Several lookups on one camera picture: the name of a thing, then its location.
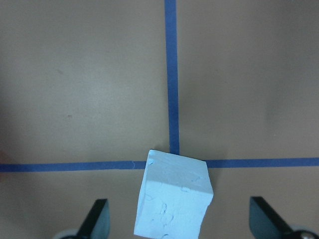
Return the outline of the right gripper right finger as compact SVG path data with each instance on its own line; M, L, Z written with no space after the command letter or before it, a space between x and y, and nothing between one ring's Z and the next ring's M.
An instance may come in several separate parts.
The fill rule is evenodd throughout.
M255 239L286 239L294 233L261 196L250 197L249 228Z

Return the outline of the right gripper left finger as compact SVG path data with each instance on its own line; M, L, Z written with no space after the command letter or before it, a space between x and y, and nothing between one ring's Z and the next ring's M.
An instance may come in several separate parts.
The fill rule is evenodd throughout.
M110 233L110 211L107 199L94 202L79 228L76 239L107 239Z

